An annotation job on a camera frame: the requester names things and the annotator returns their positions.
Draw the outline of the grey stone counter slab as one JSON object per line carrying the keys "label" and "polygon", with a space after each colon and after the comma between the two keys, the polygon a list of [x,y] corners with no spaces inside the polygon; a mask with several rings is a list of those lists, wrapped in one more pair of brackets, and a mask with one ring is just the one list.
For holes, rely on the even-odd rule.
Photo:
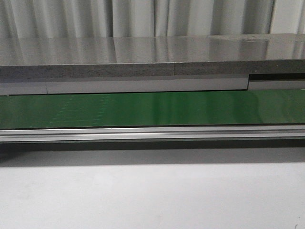
{"label": "grey stone counter slab", "polygon": [[3,82],[304,71],[302,34],[0,41]]}

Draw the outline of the grey panel under counter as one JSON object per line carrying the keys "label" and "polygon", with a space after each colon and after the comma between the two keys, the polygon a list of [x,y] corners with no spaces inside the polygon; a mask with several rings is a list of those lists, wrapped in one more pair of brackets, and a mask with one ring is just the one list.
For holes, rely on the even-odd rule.
{"label": "grey panel under counter", "polygon": [[1,95],[303,89],[304,73],[111,76],[16,79],[0,82]]}

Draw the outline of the green conveyor belt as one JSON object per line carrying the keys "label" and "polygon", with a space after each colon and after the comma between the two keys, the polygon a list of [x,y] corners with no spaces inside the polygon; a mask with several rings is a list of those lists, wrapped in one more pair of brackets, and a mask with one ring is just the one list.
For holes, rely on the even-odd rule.
{"label": "green conveyor belt", "polygon": [[0,98],[1,129],[302,124],[304,121],[302,89]]}

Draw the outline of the white pleated curtain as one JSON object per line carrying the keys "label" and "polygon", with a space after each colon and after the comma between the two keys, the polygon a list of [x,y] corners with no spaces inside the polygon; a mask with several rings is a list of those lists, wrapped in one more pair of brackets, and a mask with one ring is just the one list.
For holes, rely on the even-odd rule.
{"label": "white pleated curtain", "polygon": [[2,38],[304,33],[302,0],[3,0]]}

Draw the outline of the aluminium conveyor side rail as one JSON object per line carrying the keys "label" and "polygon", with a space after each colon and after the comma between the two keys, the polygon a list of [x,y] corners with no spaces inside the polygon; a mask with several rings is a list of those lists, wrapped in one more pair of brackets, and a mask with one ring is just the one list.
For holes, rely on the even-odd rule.
{"label": "aluminium conveyor side rail", "polygon": [[2,143],[64,141],[302,138],[304,125],[203,125],[1,130]]}

